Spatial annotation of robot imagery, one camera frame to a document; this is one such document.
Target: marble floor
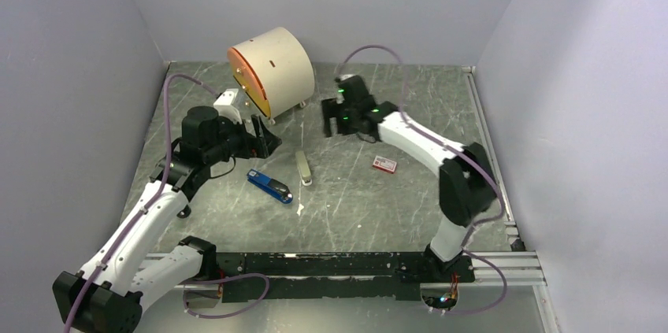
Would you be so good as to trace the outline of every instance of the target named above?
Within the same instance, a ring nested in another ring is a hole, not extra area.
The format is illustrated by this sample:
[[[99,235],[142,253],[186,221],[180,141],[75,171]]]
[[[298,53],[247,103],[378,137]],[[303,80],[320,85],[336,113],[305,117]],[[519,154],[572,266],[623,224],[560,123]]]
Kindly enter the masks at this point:
[[[174,219],[154,248],[166,253],[188,235],[233,252],[325,252],[423,250],[438,228],[436,177],[407,154],[387,144],[368,143],[355,135],[325,138],[320,100],[336,96],[335,64],[316,63],[316,89],[309,105],[277,117],[269,130],[283,144],[264,160],[238,160],[229,175],[208,181],[191,201],[192,214]],[[410,65],[411,92],[406,111],[418,122],[454,141],[481,141],[480,121],[474,112],[466,81],[458,67]],[[238,87],[227,63],[176,62],[169,74],[185,73],[224,91]],[[397,65],[349,65],[346,73],[365,78],[377,101],[399,102],[402,73]],[[237,98],[239,111],[249,117],[256,108]],[[180,136],[180,122],[197,105],[213,98],[186,80],[169,89],[172,136]],[[137,203],[155,164],[165,155],[165,125],[158,104],[147,132],[139,166],[125,206],[124,217]],[[306,153],[314,183],[299,182],[295,151]],[[396,174],[371,167],[376,155],[397,161]],[[231,164],[213,167],[225,172]],[[255,168],[285,183],[295,195],[283,205],[246,181]],[[486,215],[499,210],[496,202]],[[482,227],[469,245],[475,251],[510,250],[503,222]]]

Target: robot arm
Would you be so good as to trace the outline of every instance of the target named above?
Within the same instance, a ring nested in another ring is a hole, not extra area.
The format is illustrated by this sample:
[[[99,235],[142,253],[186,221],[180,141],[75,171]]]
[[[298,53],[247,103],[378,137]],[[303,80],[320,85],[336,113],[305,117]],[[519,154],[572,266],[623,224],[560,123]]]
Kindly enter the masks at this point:
[[[266,129],[259,117],[252,117],[255,136],[247,132],[239,111],[232,106],[236,91],[227,90],[214,107],[198,106],[188,111],[182,121],[182,136],[172,143],[167,184],[155,203],[147,205],[160,187],[164,158],[156,165],[128,218],[109,241],[75,275],[59,275],[53,291],[63,321],[86,279],[123,235],[121,232],[128,229],[84,296],[73,327],[85,332],[133,331],[142,312],[177,284],[186,279],[220,278],[216,246],[195,237],[181,240],[166,257],[137,271],[169,222],[175,216],[190,214],[187,204],[210,179],[211,166],[232,157],[267,158],[280,145],[280,139]]]
[[[377,104],[360,76],[345,76],[336,82],[339,97],[321,102],[326,136],[332,135],[330,120],[333,119],[339,134],[359,132],[386,142],[420,161],[439,178],[443,218],[426,253],[433,255],[441,267],[446,268],[461,254],[462,241],[473,219],[489,208],[495,194],[478,172],[447,150],[445,145],[463,152],[491,175],[484,148],[477,143],[465,146],[445,139],[405,116],[411,125],[444,144],[439,146],[406,124],[396,105],[390,102]]]

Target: white cylinder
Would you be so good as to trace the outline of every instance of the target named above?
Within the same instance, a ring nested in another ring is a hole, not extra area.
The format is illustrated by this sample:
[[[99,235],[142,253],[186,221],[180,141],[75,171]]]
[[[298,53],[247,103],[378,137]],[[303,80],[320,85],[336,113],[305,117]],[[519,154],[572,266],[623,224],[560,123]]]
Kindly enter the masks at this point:
[[[274,118],[314,93],[313,66],[285,28],[274,28],[228,50],[232,74],[255,105]]]

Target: black mounting bar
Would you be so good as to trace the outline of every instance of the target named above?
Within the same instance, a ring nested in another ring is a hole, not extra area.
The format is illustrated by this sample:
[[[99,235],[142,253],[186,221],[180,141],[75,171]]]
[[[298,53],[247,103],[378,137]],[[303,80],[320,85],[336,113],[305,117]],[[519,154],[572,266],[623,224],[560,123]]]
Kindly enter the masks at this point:
[[[471,259],[446,268],[429,252],[218,253],[225,276],[259,272],[271,277],[269,299],[375,298],[421,300],[420,283],[475,280]],[[223,302],[247,302],[264,290],[261,280],[226,283]]]

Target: blue stapler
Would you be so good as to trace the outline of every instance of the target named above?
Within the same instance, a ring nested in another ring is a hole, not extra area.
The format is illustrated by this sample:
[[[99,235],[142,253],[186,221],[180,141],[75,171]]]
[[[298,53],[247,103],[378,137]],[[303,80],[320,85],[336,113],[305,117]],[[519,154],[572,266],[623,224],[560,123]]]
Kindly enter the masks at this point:
[[[292,193],[284,183],[276,181],[269,176],[265,176],[255,169],[249,170],[246,174],[246,177],[248,178],[248,182],[259,187],[272,197],[278,199],[281,203],[287,205],[288,203],[292,202]]]

